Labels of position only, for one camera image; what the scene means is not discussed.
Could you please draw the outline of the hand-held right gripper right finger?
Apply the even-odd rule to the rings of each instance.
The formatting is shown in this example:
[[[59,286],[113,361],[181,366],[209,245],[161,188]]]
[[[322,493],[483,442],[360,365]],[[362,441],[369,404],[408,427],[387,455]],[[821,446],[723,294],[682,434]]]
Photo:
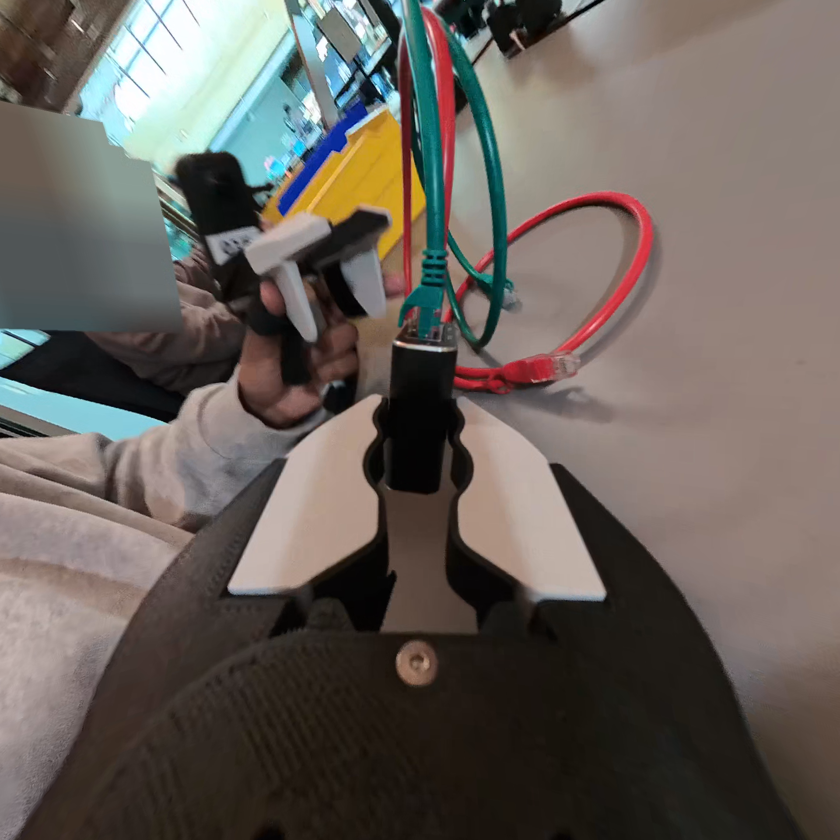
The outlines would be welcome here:
[[[456,405],[473,471],[456,503],[465,546],[507,573],[526,603],[603,602],[606,588],[549,461],[477,404],[461,396]]]

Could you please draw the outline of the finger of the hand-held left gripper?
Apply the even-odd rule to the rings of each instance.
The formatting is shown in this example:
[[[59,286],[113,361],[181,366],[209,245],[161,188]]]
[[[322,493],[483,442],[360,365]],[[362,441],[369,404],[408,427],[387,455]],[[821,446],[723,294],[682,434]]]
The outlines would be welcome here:
[[[326,218],[297,214],[265,231],[245,248],[251,269],[259,277],[274,281],[291,325],[306,343],[317,341],[320,328],[305,291],[301,263],[331,232]]]
[[[313,246],[310,267],[325,282],[342,314],[382,319],[387,303],[379,254],[392,216],[380,207],[358,206]]]

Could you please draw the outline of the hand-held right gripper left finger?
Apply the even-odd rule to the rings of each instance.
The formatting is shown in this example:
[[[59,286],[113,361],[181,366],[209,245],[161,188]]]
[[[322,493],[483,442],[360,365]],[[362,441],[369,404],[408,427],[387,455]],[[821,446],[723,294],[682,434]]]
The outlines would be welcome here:
[[[363,462],[381,404],[379,396],[366,397],[290,452],[227,583],[229,594],[299,591],[373,541],[379,498]]]

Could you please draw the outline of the large yellow plastic bin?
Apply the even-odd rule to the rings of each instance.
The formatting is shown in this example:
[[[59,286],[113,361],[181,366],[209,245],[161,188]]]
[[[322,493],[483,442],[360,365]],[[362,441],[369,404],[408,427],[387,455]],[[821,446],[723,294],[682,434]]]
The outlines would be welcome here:
[[[387,257],[403,239],[402,131],[389,108],[367,113],[347,134],[342,152],[323,163],[286,216],[280,217],[270,202],[281,187],[299,171],[297,164],[279,183],[264,205],[260,219],[277,224],[301,212],[327,218],[336,224],[360,206],[380,207],[392,216],[391,228],[381,237],[379,254]]]

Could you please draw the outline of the black ethernet splitter box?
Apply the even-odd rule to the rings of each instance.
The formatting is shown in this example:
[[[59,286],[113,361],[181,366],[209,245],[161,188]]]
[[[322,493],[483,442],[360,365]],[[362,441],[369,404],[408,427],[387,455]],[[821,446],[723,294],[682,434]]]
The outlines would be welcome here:
[[[431,495],[439,489],[457,358],[452,323],[438,324],[425,338],[414,316],[392,343],[385,482],[393,490]]]

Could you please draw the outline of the person's left forearm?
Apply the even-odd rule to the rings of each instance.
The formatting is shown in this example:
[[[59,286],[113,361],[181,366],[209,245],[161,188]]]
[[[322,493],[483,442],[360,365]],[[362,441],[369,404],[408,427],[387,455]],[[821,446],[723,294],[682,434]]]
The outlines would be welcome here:
[[[331,415],[316,399],[269,425],[245,408],[235,374],[195,390],[171,423],[110,440],[100,434],[2,442],[2,513],[13,497],[126,522],[147,533],[195,532]]]

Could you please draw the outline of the person's left hand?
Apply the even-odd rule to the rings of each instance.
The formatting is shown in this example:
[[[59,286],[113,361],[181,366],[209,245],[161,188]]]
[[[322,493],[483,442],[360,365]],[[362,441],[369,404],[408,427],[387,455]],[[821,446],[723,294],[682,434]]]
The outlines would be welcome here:
[[[238,365],[238,394],[244,409],[264,424],[285,429],[323,408],[336,382],[357,379],[359,334],[342,314],[326,285],[317,280],[307,290],[320,312],[323,329],[315,343],[302,342],[297,330],[280,332],[287,308],[277,285],[263,280],[246,309],[246,335]]]

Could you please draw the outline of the blue plastic bin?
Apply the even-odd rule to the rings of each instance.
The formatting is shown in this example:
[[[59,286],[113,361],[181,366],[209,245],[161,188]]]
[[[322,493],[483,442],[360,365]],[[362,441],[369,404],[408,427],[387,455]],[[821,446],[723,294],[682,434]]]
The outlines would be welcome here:
[[[344,150],[348,132],[357,123],[364,120],[367,113],[368,109],[364,103],[356,101],[338,122],[316,142],[313,149],[308,152],[308,156],[306,156],[299,171],[288,180],[288,183],[281,187],[277,197],[271,199],[270,204],[273,209],[278,211],[280,217],[287,215],[329,156]]]

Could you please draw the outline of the black office chair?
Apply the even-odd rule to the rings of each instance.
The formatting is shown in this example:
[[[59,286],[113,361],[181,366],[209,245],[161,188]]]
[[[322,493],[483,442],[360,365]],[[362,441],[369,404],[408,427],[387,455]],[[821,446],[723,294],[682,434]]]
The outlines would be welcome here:
[[[2,377],[166,423],[185,401],[183,395],[140,378],[82,332],[47,332],[44,343],[3,367]]]

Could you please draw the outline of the person's grey hoodie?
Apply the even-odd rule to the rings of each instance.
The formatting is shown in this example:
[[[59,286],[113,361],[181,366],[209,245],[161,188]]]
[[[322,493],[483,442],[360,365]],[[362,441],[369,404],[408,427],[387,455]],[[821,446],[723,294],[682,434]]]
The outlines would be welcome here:
[[[2,838],[54,780],[131,615],[192,536],[40,479],[2,490]]]

